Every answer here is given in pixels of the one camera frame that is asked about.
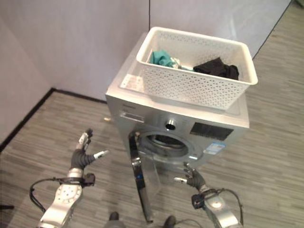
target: shoe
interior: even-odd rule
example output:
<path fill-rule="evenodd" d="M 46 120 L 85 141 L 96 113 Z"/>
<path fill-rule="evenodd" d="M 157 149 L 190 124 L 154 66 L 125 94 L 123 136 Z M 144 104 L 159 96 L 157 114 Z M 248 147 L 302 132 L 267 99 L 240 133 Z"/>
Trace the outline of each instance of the shoe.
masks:
<path fill-rule="evenodd" d="M 118 212 L 114 211 L 110 214 L 110 218 L 109 218 L 109 221 L 111 220 L 119 220 L 119 214 Z"/>
<path fill-rule="evenodd" d="M 163 224 L 163 228 L 173 228 L 176 224 L 176 218 L 173 215 L 170 215 L 165 223 Z"/>

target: cable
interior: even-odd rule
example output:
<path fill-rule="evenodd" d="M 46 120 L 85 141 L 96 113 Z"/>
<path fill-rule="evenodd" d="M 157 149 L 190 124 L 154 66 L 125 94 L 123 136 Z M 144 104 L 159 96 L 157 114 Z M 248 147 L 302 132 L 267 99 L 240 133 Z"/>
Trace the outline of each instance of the cable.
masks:
<path fill-rule="evenodd" d="M 46 179 L 41 179 L 36 181 L 35 183 L 33 183 L 30 188 L 29 188 L 29 198 L 30 200 L 35 204 L 36 207 L 38 207 L 43 213 L 46 212 L 46 209 L 43 207 L 43 205 L 38 201 L 38 199 L 36 199 L 36 197 L 34 196 L 33 192 L 35 191 L 34 186 L 36 184 L 39 184 L 41 182 L 44 181 L 55 181 L 58 182 L 59 184 L 79 184 L 79 183 L 71 183 L 69 181 L 66 181 L 65 178 L 46 178 Z"/>
<path fill-rule="evenodd" d="M 149 31 L 151 29 L 151 0 L 149 0 Z"/>
<path fill-rule="evenodd" d="M 194 219 L 183 219 L 181 221 L 176 222 L 176 225 L 179 223 L 187 222 L 187 221 L 195 222 L 200 228 L 203 228 L 203 226 L 198 221 L 195 221 Z"/>
<path fill-rule="evenodd" d="M 234 192 L 233 190 L 230 190 L 230 189 L 220 189 L 220 190 L 217 190 L 217 194 L 221 194 L 222 192 L 224 191 L 227 191 L 227 192 L 230 192 L 231 194 L 233 194 L 236 198 L 237 198 L 237 202 L 238 202 L 238 206 L 239 206 L 239 210 L 240 210 L 240 223 L 242 224 L 242 226 L 244 226 L 244 216 L 243 216 L 243 205 L 241 203 L 241 200 L 239 199 L 238 195 L 236 194 L 236 192 Z"/>

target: floor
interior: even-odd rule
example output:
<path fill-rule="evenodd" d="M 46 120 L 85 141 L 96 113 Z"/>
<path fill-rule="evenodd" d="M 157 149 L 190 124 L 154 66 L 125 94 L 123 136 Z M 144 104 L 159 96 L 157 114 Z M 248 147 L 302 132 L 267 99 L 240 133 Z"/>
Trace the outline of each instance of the floor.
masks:
<path fill-rule="evenodd" d="M 231 188 L 244 204 L 247 228 L 300 228 L 304 225 L 304 11 L 291 4 L 254 59 L 259 83 L 247 91 L 251 130 L 207 165 L 200 167 L 214 187 Z M 96 185 L 84 189 L 68 227 L 102 227 L 117 210 L 128 228 L 145 227 L 132 169 L 105 104 L 54 93 L 1 154 L 1 199 L 15 205 L 2 211 L 1 227 L 34 227 L 41 211 L 30 202 L 29 186 L 42 178 L 66 175 L 82 131 L 94 136 L 88 152 L 110 149 L 86 172 Z M 58 185 L 43 183 L 35 195 L 49 205 Z M 154 197 L 155 223 L 170 214 L 212 227 L 190 203 L 194 189 L 173 184 Z M 238 215 L 235 200 L 224 195 Z M 190 222 L 179 227 L 193 227 Z"/>

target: wall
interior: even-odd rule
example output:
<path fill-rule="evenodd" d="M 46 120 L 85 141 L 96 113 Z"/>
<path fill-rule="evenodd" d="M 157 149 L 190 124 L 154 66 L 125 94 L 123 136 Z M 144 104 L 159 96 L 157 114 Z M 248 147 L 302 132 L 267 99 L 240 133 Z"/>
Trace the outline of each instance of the wall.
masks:
<path fill-rule="evenodd" d="M 0 143 L 50 89 L 0 18 Z"/>
<path fill-rule="evenodd" d="M 140 35 L 148 0 L 1 0 L 0 15 L 53 87 L 105 99 Z"/>
<path fill-rule="evenodd" d="M 290 0 L 151 0 L 151 27 L 244 42 L 254 56 Z"/>

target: plastic basket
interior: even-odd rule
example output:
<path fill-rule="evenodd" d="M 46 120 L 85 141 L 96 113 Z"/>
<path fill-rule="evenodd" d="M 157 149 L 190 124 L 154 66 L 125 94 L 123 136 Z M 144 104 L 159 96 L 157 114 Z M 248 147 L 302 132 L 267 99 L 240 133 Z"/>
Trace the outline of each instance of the plastic basket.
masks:
<path fill-rule="evenodd" d="M 150 64 L 153 51 L 165 50 L 183 67 L 194 67 L 220 57 L 235 65 L 239 80 Z M 247 45 L 195 33 L 154 27 L 136 57 L 140 63 L 144 92 L 186 103 L 228 109 L 250 86 L 257 83 Z"/>

